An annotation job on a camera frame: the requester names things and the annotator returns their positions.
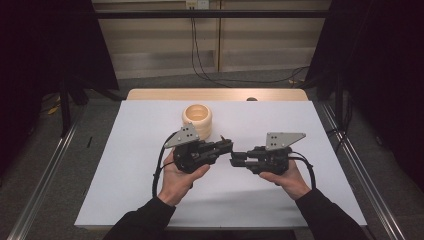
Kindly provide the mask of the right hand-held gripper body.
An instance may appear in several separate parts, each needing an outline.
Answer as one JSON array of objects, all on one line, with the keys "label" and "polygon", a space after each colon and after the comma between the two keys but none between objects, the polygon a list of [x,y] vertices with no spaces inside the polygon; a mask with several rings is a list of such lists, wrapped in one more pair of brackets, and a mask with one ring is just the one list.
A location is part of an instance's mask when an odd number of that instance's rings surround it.
[{"label": "right hand-held gripper body", "polygon": [[271,172],[282,175],[289,168],[291,145],[305,138],[305,133],[268,132],[264,146],[247,152],[246,168],[253,174]]}]

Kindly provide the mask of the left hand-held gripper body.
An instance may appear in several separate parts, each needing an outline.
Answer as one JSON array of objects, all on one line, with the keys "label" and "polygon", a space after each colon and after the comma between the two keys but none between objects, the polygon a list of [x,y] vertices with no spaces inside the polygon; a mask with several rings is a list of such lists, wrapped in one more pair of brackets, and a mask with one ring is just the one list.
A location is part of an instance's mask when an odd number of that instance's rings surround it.
[{"label": "left hand-held gripper body", "polygon": [[173,133],[170,139],[165,141],[164,147],[174,149],[174,164],[187,174],[193,173],[205,164],[214,164],[218,157],[216,144],[201,140],[200,134],[191,122]]}]

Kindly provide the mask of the beige ribbed cup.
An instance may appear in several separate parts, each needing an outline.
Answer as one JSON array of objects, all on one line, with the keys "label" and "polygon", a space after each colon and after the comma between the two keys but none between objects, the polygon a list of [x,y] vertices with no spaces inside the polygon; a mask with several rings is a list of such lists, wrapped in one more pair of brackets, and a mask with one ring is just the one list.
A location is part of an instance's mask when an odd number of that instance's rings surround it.
[{"label": "beige ribbed cup", "polygon": [[192,123],[201,140],[207,139],[212,132],[212,111],[203,104],[193,104],[182,112],[184,124]]}]

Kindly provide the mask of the person's right hand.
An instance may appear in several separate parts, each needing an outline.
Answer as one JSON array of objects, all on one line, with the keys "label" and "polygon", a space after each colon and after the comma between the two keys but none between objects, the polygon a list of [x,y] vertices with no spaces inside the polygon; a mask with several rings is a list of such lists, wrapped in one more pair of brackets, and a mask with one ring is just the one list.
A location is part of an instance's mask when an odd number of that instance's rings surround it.
[{"label": "person's right hand", "polygon": [[311,188],[306,184],[297,164],[293,160],[289,161],[289,169],[282,175],[262,172],[259,176],[264,180],[282,187],[288,196],[294,201],[300,199],[311,191]]}]

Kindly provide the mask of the person's left hand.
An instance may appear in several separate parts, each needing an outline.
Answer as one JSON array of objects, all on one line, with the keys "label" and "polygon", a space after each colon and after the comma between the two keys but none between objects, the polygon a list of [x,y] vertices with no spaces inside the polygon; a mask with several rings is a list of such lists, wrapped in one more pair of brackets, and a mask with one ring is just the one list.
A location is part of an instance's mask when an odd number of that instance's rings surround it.
[{"label": "person's left hand", "polygon": [[164,160],[162,188],[157,197],[168,206],[178,205],[193,183],[209,169],[210,166],[205,164],[191,174],[184,173],[173,163],[173,153],[170,153]]}]

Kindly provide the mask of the white table mat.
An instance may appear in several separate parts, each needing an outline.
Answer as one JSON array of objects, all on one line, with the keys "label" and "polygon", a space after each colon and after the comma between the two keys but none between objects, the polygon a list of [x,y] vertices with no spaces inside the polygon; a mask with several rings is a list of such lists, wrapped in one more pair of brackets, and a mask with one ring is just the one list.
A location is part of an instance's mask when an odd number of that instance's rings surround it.
[{"label": "white table mat", "polygon": [[[153,173],[166,138],[180,129],[186,101],[128,100],[121,104],[76,226],[114,225],[152,197]],[[305,133],[293,144],[312,164],[318,189],[358,224],[366,220],[310,101],[210,101],[211,140],[223,135],[237,151],[265,143],[268,132]],[[178,205],[169,225],[183,228],[296,228],[305,226],[294,201],[279,187],[219,157]]]}]

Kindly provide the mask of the wooden table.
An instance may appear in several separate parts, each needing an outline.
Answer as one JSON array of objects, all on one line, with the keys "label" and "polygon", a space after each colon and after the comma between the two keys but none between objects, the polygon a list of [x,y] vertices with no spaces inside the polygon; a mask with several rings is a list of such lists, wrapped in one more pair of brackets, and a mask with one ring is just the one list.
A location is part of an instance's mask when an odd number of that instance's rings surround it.
[{"label": "wooden table", "polygon": [[187,101],[307,101],[302,89],[274,88],[139,88],[132,89],[128,100]]}]

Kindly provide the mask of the black horizontal bar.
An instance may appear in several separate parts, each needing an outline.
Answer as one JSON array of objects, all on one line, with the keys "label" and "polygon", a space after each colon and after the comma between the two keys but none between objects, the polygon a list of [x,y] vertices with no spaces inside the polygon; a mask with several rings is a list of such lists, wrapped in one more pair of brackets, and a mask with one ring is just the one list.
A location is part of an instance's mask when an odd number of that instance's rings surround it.
[{"label": "black horizontal bar", "polygon": [[95,12],[98,19],[173,19],[173,18],[326,18],[328,10],[163,10]]}]

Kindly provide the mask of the dark curtain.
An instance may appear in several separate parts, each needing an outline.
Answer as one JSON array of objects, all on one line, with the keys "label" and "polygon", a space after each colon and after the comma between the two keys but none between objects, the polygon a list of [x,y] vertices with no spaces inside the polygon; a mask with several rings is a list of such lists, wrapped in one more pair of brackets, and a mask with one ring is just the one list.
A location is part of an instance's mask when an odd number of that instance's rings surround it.
[{"label": "dark curtain", "polygon": [[424,192],[424,0],[331,0],[307,73],[338,82]]},{"label": "dark curtain", "polygon": [[92,0],[0,0],[0,176],[35,126],[42,98],[119,88]]}]

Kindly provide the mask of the aluminium floor rail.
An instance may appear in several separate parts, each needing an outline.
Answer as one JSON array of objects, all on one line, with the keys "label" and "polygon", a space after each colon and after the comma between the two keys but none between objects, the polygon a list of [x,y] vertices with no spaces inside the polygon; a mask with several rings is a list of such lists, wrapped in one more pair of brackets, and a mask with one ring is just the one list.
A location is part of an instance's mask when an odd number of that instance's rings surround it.
[{"label": "aluminium floor rail", "polygon": [[49,159],[41,179],[27,201],[24,209],[21,211],[17,221],[14,224],[7,240],[25,240],[31,226],[37,216],[39,209],[45,199],[47,191],[53,181],[59,165],[61,164],[66,151],[73,140],[77,127],[86,112],[86,106],[79,107],[72,119],[71,126],[67,133],[60,138],[54,153]]},{"label": "aluminium floor rail", "polygon": [[336,136],[389,239],[406,240],[394,215],[380,195],[347,134],[337,130]]}]

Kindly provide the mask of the black stand post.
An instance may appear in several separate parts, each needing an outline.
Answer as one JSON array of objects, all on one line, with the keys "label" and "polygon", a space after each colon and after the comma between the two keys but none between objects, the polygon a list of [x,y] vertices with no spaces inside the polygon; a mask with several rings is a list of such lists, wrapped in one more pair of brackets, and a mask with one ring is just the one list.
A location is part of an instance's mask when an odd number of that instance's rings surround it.
[{"label": "black stand post", "polygon": [[61,136],[65,137],[71,127],[71,113],[69,107],[69,94],[66,81],[60,82],[60,107],[62,115],[62,133]]}]

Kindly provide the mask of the white wall socket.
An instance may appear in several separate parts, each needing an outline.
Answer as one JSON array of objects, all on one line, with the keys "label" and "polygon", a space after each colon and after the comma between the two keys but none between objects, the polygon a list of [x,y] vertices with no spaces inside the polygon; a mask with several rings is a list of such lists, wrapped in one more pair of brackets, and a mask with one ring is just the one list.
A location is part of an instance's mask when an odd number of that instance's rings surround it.
[{"label": "white wall socket", "polygon": [[209,0],[185,0],[186,8],[189,10],[208,10],[210,7]]}]

